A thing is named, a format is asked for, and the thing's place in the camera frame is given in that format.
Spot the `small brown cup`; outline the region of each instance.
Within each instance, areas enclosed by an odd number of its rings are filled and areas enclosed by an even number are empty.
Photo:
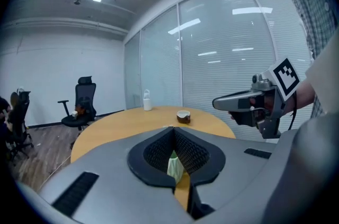
[[[191,113],[186,110],[181,110],[177,112],[176,118],[178,119],[178,122],[188,124],[191,122]]]

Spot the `person's hand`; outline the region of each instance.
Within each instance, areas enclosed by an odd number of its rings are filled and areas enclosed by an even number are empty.
[[[255,105],[255,99],[254,98],[249,99],[249,102],[251,103],[251,105]],[[274,97],[273,96],[265,96],[264,102],[265,102],[264,107],[271,112],[273,110],[273,106],[274,106]]]

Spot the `black slot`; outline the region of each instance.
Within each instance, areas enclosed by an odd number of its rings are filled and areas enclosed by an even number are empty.
[[[71,217],[98,177],[94,173],[83,172],[52,206],[64,215]]]
[[[256,149],[250,149],[250,148],[246,149],[244,153],[250,154],[256,157],[260,157],[260,158],[265,158],[265,159],[269,159],[272,154],[272,153],[269,153],[268,151],[256,150]]]

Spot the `black strap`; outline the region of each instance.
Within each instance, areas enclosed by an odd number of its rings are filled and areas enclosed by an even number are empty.
[[[293,117],[292,117],[292,121],[291,121],[290,127],[288,128],[289,130],[291,130],[293,122],[294,122],[294,120],[296,118],[296,115],[297,115],[297,92],[296,91],[293,93],[293,99],[295,101],[295,106],[293,108],[293,114],[291,115]]]

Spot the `chair armrest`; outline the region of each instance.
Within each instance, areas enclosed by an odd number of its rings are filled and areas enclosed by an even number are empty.
[[[58,103],[62,103],[64,105],[66,114],[69,116],[68,108],[67,108],[67,105],[66,105],[67,102],[69,102],[69,100],[58,101]]]

